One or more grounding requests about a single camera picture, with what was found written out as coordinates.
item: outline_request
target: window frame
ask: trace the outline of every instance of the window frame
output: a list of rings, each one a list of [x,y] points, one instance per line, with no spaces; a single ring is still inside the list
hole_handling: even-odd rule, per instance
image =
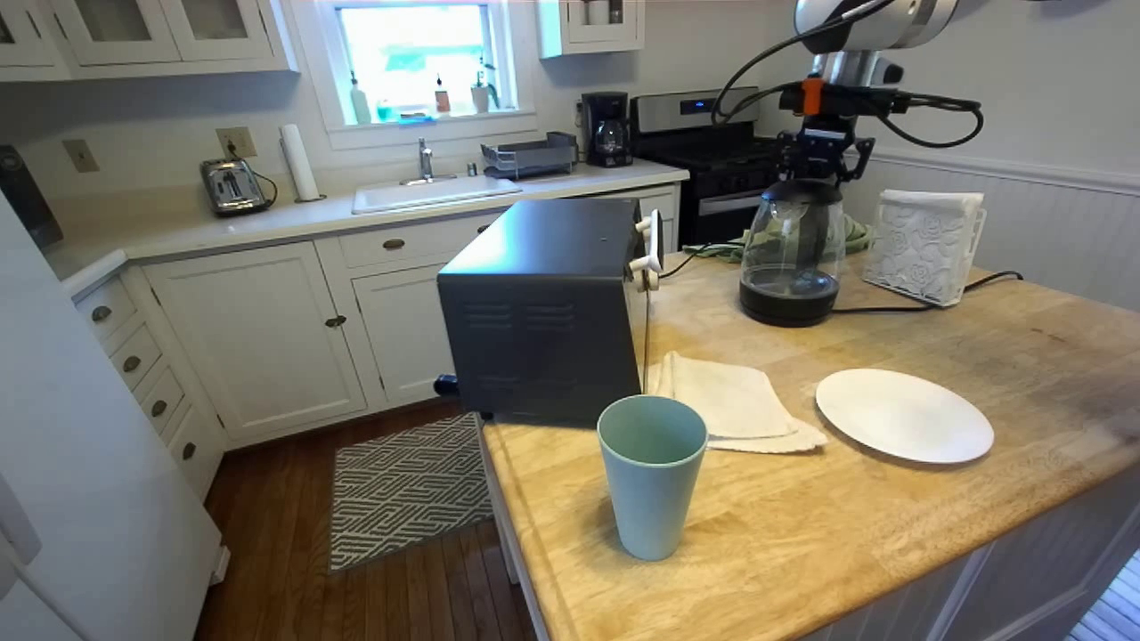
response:
[[[526,27],[535,21],[526,5],[518,0],[430,0],[430,5],[492,5],[501,12],[499,26],[492,27],[494,71],[499,83],[513,83],[518,109],[494,114],[459,114],[438,117],[430,123],[346,123],[353,106],[342,101],[348,97],[348,51],[338,26],[338,7],[417,7],[417,0],[292,0],[296,32],[308,53],[308,78],[319,94],[321,123],[329,132],[330,148],[376,148],[392,142],[417,142],[430,140],[488,140],[488,134],[518,134],[538,129],[538,40]]]

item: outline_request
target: white countertop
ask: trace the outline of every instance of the white countertop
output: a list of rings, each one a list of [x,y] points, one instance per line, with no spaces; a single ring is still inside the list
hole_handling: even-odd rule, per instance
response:
[[[51,246],[43,255],[75,297],[100,279],[113,274],[130,261],[169,261],[189,254],[215,254],[215,249],[240,249],[260,241],[288,241],[288,237],[313,237],[313,234],[338,234],[338,233],[365,233],[385,224],[411,224],[411,222],[435,222],[435,218],[459,218],[478,210],[505,210],[518,200],[574,200],[592,191],[631,191],[652,184],[677,184],[689,183],[689,172],[636,159],[631,168],[586,168],[579,164],[570,173],[526,178],[518,183],[518,191],[499,191],[484,200],[459,200],[459,204],[430,204],[411,210],[380,210],[380,214],[353,214],[357,191],[329,195],[319,204],[288,204],[272,208],[248,218],[215,218],[215,222],[150,222],[139,228],[93,228],[79,234],[66,234],[66,241]]]

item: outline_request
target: window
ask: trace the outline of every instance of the window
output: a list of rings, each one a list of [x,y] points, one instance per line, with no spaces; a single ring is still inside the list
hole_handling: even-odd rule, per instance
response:
[[[513,0],[308,0],[300,21],[330,132],[435,121],[509,121],[532,109],[518,71]]]

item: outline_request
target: faucet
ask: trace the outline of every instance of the faucet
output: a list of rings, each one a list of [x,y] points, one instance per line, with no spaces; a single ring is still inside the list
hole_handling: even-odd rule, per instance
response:
[[[421,140],[421,183],[435,183],[429,140]]]

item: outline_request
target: electrical outlet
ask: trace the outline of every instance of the electrical outlet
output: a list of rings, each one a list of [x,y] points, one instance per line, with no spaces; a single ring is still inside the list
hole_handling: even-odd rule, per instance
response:
[[[75,168],[79,173],[100,172],[98,154],[93,154],[93,146],[89,146],[85,140],[66,140],[66,148],[69,148],[73,168]]]
[[[248,129],[219,129],[220,154],[257,155]]]

